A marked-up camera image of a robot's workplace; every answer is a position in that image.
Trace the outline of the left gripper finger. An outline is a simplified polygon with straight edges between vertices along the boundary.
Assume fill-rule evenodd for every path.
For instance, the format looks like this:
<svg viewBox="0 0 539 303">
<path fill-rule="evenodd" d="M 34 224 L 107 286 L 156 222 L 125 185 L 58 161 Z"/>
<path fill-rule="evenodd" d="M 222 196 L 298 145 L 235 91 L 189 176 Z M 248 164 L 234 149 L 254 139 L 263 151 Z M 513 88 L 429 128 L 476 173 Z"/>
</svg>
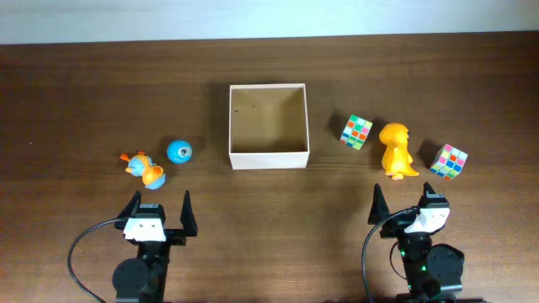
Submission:
<svg viewBox="0 0 539 303">
<path fill-rule="evenodd" d="M 198 226 L 197 226 L 195 215 L 192 209 L 189 190 L 186 190 L 184 194 L 184 201 L 182 204 L 180 222 L 183 226 L 182 233 L 185 237 L 198 236 Z"/>
<path fill-rule="evenodd" d="M 136 191 L 127 206 L 118 214 L 118 219 L 133 217 L 141 203 L 141 192 Z"/>
</svg>

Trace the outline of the rubik's cube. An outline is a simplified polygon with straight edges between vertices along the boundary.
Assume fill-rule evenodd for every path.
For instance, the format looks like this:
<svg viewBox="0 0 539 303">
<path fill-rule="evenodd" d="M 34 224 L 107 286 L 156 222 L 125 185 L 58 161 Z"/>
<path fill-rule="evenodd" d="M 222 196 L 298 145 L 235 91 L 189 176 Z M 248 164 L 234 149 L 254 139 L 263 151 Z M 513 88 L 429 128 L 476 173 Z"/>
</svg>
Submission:
<svg viewBox="0 0 539 303">
<path fill-rule="evenodd" d="M 436 154 L 430 171 L 445 180 L 452 180 L 462 172 L 467 158 L 468 154 L 464 151 L 445 144 Z"/>
<path fill-rule="evenodd" d="M 366 138 L 371 130 L 372 123 L 356 115 L 351 115 L 345 125 L 345 128 L 339 138 L 339 142 L 360 150 L 366 142 Z"/>
</svg>

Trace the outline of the orange dinosaur toy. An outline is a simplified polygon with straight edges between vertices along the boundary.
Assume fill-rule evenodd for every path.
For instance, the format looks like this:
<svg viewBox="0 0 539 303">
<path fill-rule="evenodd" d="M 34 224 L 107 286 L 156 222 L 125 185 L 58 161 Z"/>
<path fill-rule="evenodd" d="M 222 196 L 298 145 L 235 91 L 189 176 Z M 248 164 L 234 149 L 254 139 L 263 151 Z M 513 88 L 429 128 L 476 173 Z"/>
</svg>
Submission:
<svg viewBox="0 0 539 303">
<path fill-rule="evenodd" d="M 385 125 L 380 134 L 380 142 L 386 147 L 382 156 L 382 168 L 393 180 L 417 177 L 419 172 L 411 167 L 414 161 L 408 152 L 409 130 L 399 123 Z"/>
</svg>

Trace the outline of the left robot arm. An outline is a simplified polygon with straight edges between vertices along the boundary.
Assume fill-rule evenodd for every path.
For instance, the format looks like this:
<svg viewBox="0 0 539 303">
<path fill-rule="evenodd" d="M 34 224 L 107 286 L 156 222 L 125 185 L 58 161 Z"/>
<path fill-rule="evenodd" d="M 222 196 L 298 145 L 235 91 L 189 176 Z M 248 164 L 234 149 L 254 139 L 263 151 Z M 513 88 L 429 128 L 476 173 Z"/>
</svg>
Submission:
<svg viewBox="0 0 539 303">
<path fill-rule="evenodd" d="M 184 246 L 189 237 L 198 235 L 190 194 L 184 194 L 180 229 L 164 227 L 166 216 L 159 204 L 143 204 L 137 191 L 117 216 L 115 228 L 137 246 L 137 255 L 121 262 L 112 283 L 118 303 L 163 302 L 170 262 L 170 248 Z"/>
</svg>

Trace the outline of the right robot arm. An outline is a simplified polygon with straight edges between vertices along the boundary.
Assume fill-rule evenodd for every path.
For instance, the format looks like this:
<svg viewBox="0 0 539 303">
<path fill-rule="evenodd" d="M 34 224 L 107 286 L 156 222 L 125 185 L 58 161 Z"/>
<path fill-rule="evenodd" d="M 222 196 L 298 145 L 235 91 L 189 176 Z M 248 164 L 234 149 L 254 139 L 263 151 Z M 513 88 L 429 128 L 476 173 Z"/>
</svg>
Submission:
<svg viewBox="0 0 539 303">
<path fill-rule="evenodd" d="M 366 277 L 366 249 L 376 231 L 380 237 L 397 240 L 407 281 L 408 293 L 396 296 L 398 302 L 455 302 L 462 291 L 464 253 L 445 243 L 434 244 L 431 237 L 445 227 L 450 204 L 429 183 L 416 206 L 391 213 L 379 184 L 374 186 L 366 236 L 361 255 L 361 271 L 368 300 L 372 296 Z"/>
</svg>

